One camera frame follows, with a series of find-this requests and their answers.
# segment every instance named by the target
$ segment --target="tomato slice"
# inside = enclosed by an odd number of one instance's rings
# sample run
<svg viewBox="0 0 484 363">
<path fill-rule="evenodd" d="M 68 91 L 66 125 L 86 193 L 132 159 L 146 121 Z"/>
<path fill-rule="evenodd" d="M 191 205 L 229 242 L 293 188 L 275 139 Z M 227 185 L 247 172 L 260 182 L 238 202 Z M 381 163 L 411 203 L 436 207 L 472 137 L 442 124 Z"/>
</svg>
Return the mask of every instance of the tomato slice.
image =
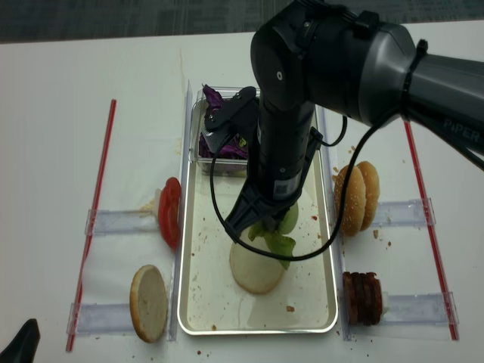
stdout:
<svg viewBox="0 0 484 363">
<path fill-rule="evenodd" d="M 176 250 L 178 246 L 178 207 L 182 187 L 177 178 L 169 178 L 165 188 L 161 191 L 160 205 L 158 206 L 158 223 L 160 223 L 161 236 L 165 242 Z"/>
</svg>

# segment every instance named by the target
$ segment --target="toasted bun slice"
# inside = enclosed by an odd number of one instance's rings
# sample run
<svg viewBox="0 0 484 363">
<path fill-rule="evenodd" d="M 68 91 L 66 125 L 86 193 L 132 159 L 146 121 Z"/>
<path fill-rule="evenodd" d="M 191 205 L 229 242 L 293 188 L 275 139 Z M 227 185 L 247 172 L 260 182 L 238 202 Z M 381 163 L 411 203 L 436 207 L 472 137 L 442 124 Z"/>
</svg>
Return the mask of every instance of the toasted bun slice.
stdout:
<svg viewBox="0 0 484 363">
<path fill-rule="evenodd" d="M 168 299 L 160 270 L 153 265 L 141 267 L 129 291 L 129 311 L 136 334 L 146 343 L 156 342 L 163 333 Z"/>
<path fill-rule="evenodd" d="M 378 207 L 378 198 L 380 197 L 380 178 L 378 178 L 377 170 L 368 161 L 362 161 L 358 164 L 361 175 L 365 180 L 366 187 L 366 205 L 365 205 L 365 217 L 363 218 L 363 224 L 361 225 L 361 231 L 364 231 L 370 227 L 375 213 Z"/>
<path fill-rule="evenodd" d="M 247 243 L 268 251 L 263 237 L 256 237 Z M 240 244 L 232 244 L 229 259 L 234 279 L 250 293 L 268 293 L 276 287 L 284 273 L 278 260 L 251 252 Z"/>
<path fill-rule="evenodd" d="M 341 191 L 347 170 L 348 166 L 342 168 L 334 182 L 334 203 L 337 213 L 340 211 Z M 341 224 L 341 232 L 346 236 L 354 236 L 361 229 L 363 218 L 365 217 L 365 194 L 365 180 L 360 169 L 355 166 L 349 177 L 343 223 Z"/>
</svg>

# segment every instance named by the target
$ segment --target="red stick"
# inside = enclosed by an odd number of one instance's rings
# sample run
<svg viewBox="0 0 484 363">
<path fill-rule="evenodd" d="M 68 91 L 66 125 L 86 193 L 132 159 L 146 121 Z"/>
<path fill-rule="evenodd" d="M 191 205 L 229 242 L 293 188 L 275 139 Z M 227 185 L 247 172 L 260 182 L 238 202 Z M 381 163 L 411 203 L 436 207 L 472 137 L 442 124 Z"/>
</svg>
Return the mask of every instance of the red stick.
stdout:
<svg viewBox="0 0 484 363">
<path fill-rule="evenodd" d="M 423 207 L 425 208 L 425 216 L 427 222 L 430 221 L 430 215 L 428 213 L 429 206 L 427 203 L 427 192 L 425 190 L 424 178 L 420 171 L 420 163 L 418 162 L 417 148 L 415 147 L 414 134 L 411 131 L 410 123 L 405 122 L 405 131 L 407 132 L 408 146 L 410 146 L 411 159 L 414 162 L 415 175 L 417 176 L 418 189 L 420 191 L 420 198 L 423 201 Z M 427 229 L 430 236 L 430 244 L 432 245 L 433 258 L 436 262 L 437 275 L 439 276 L 440 290 L 442 293 L 447 294 L 447 280 L 445 279 L 444 265 L 442 264 L 442 259 L 440 258 L 439 244 L 437 243 L 437 235 L 433 225 L 427 223 Z M 447 316 L 449 321 L 456 321 L 454 312 L 450 309 L 449 305 L 445 304 L 447 310 Z M 457 325 L 450 324 L 448 328 L 451 331 L 452 340 L 459 340 L 459 333 L 457 330 Z"/>
<path fill-rule="evenodd" d="M 114 124 L 114 113 L 116 111 L 116 100 L 111 101 L 111 107 L 109 110 L 109 117 L 107 119 L 107 126 L 106 126 L 106 133 L 104 135 L 104 145 L 103 145 L 103 152 L 101 154 L 101 162 L 99 163 L 99 170 L 98 170 L 98 180 L 96 181 L 96 189 L 94 192 L 94 198 L 92 199 L 92 207 L 91 209 L 96 210 L 99 204 L 99 197 L 101 196 L 101 186 L 103 183 L 103 176 L 104 176 L 104 167 L 106 166 L 106 159 L 107 159 L 107 149 L 109 148 L 109 141 L 111 139 L 111 132 L 113 131 L 113 124 Z M 92 235 L 85 237 L 84 243 L 84 253 L 82 254 L 82 261 L 81 261 L 81 269 L 79 271 L 79 279 L 77 281 L 77 291 L 76 291 L 76 298 L 74 301 L 77 304 L 81 303 L 82 299 L 82 270 L 84 269 L 84 262 L 89 253 L 89 247 L 91 246 Z M 72 352 L 74 346 L 74 338 L 76 337 L 75 334 L 70 334 L 67 338 L 67 345 L 66 345 L 66 352 Z"/>
</svg>

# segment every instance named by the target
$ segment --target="shredded purple cabbage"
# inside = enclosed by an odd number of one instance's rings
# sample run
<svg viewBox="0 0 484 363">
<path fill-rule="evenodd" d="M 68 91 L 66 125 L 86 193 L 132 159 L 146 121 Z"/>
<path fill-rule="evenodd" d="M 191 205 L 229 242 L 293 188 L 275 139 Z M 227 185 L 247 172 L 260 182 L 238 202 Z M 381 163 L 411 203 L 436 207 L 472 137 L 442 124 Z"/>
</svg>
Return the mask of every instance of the shredded purple cabbage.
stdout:
<svg viewBox="0 0 484 363">
<path fill-rule="evenodd" d="M 206 101 L 212 110 L 218 110 L 224 106 L 224 99 L 222 96 L 213 88 L 205 85 L 203 87 L 203 94 L 205 95 Z"/>
<path fill-rule="evenodd" d="M 213 114 L 216 110 L 223 107 L 224 100 L 215 89 L 205 85 L 203 87 L 203 93 L 209 104 L 209 114 Z M 206 140 L 201 133 L 198 142 L 198 153 L 201 157 L 213 157 L 209 145 L 206 143 Z M 220 150 L 219 157 L 222 159 L 247 160 L 249 157 L 247 143 L 239 135 L 235 135 L 235 137 Z"/>
</svg>

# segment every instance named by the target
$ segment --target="robotic arm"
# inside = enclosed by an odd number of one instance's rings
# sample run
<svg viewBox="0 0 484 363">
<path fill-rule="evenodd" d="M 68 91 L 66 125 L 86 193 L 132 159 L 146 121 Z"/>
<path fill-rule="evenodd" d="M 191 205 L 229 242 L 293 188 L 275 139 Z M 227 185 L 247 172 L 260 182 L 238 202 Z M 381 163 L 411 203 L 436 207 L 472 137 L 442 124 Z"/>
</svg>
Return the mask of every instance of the robotic arm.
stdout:
<svg viewBox="0 0 484 363">
<path fill-rule="evenodd" d="M 239 238 L 260 220 L 268 228 L 277 226 L 301 195 L 314 152 L 321 144 L 330 146 L 310 126 L 315 104 L 370 126 L 349 164 L 341 206 L 363 144 L 399 114 L 423 124 L 484 170 L 470 151 L 484 154 L 484 63 L 427 54 L 427 43 L 415 47 L 403 26 L 317 0 L 288 5 L 257 31 L 250 53 L 260 100 L 254 88 L 244 88 L 206 124 L 209 132 L 223 130 L 226 141 L 239 133 L 249 144 L 247 180 L 225 221 L 211 181 L 216 213 L 244 247 L 297 261 L 322 253 L 337 236 L 343 208 L 328 242 L 308 255 L 279 256 Z"/>
</svg>

